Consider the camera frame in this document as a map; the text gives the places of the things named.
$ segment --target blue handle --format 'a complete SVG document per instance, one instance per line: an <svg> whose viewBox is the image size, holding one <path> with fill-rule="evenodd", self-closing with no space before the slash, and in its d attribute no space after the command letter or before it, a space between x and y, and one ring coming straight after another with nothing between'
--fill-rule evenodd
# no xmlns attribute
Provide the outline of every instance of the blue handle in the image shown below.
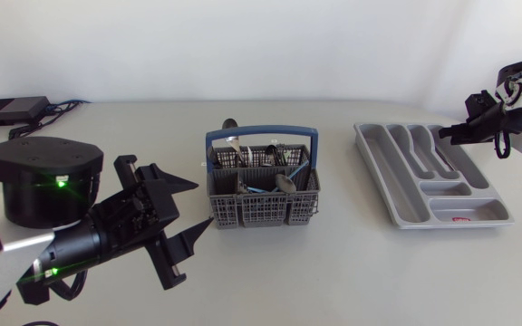
<svg viewBox="0 0 522 326"><path fill-rule="evenodd" d="M309 163L312 168L315 168L317 163L317 129L298 127L298 126L284 126L284 125L265 125L265 126L246 126L229 129L221 129L216 131L207 132L205 138L205 150L208 153L208 149L213 147L213 140L225 139L231 136L244 136L244 135L256 135L256 134L286 134L286 135L299 135L307 136L311 138L311 152ZM213 171L213 163L207 156L207 173Z"/></svg>

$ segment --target cable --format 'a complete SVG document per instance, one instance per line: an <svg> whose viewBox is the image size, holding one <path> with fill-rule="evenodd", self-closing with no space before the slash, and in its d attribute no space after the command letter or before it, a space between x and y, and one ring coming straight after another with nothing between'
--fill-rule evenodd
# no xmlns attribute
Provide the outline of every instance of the cable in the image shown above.
<svg viewBox="0 0 522 326"><path fill-rule="evenodd" d="M68 106L65 109L62 110L59 108L61 105L65 105L66 103ZM55 115L55 117L53 117L53 119L51 119L45 123L39 122L35 125L29 125L29 126L23 126L23 127L11 129L11 130L9 130L9 139L16 139L16 138L29 136L29 135L33 134L34 132L36 132L37 130L42 129L45 126L51 125L56 120L60 119L63 114L75 109L78 105L80 105L82 103L84 103L84 101L66 101L66 102L62 102L60 104L53 104L51 106L48 106L48 108L46 108L46 110L48 110L48 115Z"/></svg>
<svg viewBox="0 0 522 326"><path fill-rule="evenodd" d="M73 280L72 287L69 287L64 281L59 280L50 284L50 289L55 292L62 299L71 301L75 299L80 292L82 292L83 286L86 283L86 276L88 275L88 270L81 271L76 274L75 279Z"/></svg>
<svg viewBox="0 0 522 326"><path fill-rule="evenodd" d="M503 140L505 141L504 151L500 151L500 134L503 134ZM497 152L498 158L508 158L511 155L511 138L508 132L502 131L495 134L495 151Z"/></svg>

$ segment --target gray plastic tray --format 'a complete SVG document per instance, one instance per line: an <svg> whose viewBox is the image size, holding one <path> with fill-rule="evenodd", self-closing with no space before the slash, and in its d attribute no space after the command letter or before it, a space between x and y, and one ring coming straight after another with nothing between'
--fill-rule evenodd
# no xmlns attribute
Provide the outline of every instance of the gray plastic tray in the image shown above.
<svg viewBox="0 0 522 326"><path fill-rule="evenodd" d="M512 225L495 188L439 125L354 124L356 143L399 228Z"/></svg>

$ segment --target power adapter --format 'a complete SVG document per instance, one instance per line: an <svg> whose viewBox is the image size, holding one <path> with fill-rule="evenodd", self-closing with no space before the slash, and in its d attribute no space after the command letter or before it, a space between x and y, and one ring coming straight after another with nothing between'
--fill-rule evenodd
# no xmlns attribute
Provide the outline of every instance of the power adapter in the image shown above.
<svg viewBox="0 0 522 326"><path fill-rule="evenodd" d="M0 99L0 126L36 124L45 116L48 105L50 102L45 96Z"/></svg>

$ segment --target white table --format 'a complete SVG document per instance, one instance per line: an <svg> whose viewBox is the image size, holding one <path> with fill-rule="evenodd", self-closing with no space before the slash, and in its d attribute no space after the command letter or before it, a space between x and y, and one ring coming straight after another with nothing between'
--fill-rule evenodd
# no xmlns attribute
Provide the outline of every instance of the white table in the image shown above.
<svg viewBox="0 0 522 326"><path fill-rule="evenodd" d="M399 230L354 143L358 121L452 120L379 102L101 103L37 135L104 151L99 200L121 190L111 163L122 154L135 154L137 166L155 162L198 182L196 190L175 195L181 217L167 228L174 235L209 216L205 133L228 117L240 125L318 128L320 213L309 225L212 225L195 256L179 266L188 279L169 291L160 288L144 250L91 269L73 302L52 294L48 303L28 306L14 289L0 325L522 325L522 155L500 160L492 144L468 146L514 225ZM0 141L8 130L0 128Z"/></svg>

